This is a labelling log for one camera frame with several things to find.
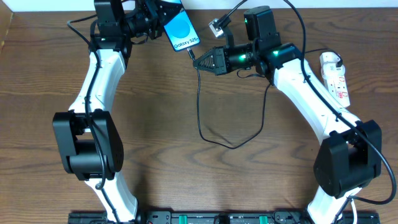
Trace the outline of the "blue Galaxy smartphone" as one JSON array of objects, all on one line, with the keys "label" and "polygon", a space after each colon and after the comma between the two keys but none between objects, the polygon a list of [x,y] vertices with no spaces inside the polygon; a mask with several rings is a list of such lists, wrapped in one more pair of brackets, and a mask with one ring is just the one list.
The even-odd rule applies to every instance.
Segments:
[{"label": "blue Galaxy smartphone", "polygon": [[182,12],[164,26],[164,31],[176,52],[200,44],[200,38],[184,7]]}]

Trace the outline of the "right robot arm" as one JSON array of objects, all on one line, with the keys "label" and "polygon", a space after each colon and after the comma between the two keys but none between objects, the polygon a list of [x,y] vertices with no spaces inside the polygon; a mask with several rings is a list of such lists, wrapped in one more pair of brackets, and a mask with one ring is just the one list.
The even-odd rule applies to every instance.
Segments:
[{"label": "right robot arm", "polygon": [[313,166],[318,190],[307,213],[313,223],[336,223],[346,205],[381,173],[381,129],[375,121],[362,122],[350,113],[335,98],[330,78],[321,82],[304,52],[282,43],[268,6],[247,10],[244,20],[249,42],[241,45],[234,43],[229,15],[211,21],[214,35],[224,37],[226,44],[213,47],[193,66],[216,75],[255,68],[290,99],[320,143]]}]

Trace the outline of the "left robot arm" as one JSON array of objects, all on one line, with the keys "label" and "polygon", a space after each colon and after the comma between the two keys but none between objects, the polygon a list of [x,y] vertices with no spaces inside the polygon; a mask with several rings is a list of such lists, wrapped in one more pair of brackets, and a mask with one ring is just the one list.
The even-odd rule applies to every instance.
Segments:
[{"label": "left robot arm", "polygon": [[184,7],[180,1],[136,1],[125,12],[122,1],[95,1],[90,16],[90,66],[66,112],[52,121],[63,168],[91,187],[106,210],[103,219],[83,223],[146,223],[138,200],[127,187],[122,166],[124,148],[111,117],[116,89],[124,75],[135,37],[156,39]]}]

